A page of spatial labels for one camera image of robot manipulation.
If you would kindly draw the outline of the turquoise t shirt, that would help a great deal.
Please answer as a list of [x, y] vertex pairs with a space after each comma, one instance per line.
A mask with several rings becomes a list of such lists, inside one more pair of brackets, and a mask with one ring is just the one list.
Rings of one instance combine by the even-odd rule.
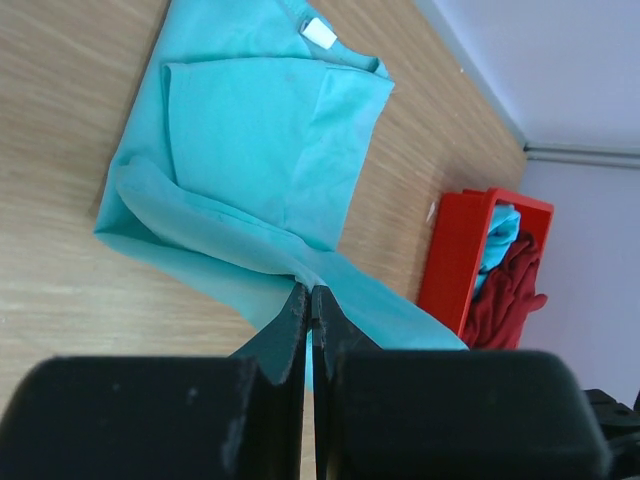
[[326, 286], [389, 349], [460, 350], [341, 255], [394, 83], [304, 1], [174, 1], [111, 161], [95, 234], [256, 328]]

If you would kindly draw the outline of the dark red t shirt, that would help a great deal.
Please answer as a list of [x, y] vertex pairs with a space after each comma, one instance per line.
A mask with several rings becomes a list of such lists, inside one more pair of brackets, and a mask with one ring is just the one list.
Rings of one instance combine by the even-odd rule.
[[533, 235], [521, 232], [471, 302], [462, 332], [462, 340], [469, 348], [518, 347], [528, 315], [542, 309], [548, 300], [536, 291], [540, 260]]

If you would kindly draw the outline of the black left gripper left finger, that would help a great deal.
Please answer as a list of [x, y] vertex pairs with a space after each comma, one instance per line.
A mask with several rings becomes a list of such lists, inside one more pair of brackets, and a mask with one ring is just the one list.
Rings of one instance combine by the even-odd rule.
[[1, 420], [5, 479], [296, 479], [306, 290], [238, 351], [53, 357]]

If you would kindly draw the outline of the red plastic bin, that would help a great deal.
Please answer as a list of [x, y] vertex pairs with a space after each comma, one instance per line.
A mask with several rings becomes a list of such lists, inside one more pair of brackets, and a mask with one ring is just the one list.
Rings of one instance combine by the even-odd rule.
[[462, 342], [489, 222], [499, 204], [515, 206], [521, 214], [519, 234], [533, 235], [542, 260], [554, 214], [551, 204], [491, 188], [446, 193], [438, 207], [417, 304]]

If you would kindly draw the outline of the light blue t shirt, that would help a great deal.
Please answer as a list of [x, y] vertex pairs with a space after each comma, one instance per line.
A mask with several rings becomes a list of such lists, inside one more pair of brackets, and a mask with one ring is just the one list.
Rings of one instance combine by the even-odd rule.
[[509, 248], [516, 241], [520, 231], [520, 222], [521, 214], [514, 205], [499, 204], [494, 207], [474, 283], [473, 298], [480, 293], [489, 274], [500, 265]]

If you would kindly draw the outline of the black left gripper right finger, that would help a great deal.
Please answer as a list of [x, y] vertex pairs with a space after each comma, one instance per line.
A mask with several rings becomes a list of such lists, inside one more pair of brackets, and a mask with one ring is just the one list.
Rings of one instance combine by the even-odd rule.
[[540, 351], [385, 350], [311, 295], [320, 479], [605, 479], [611, 453], [568, 367]]

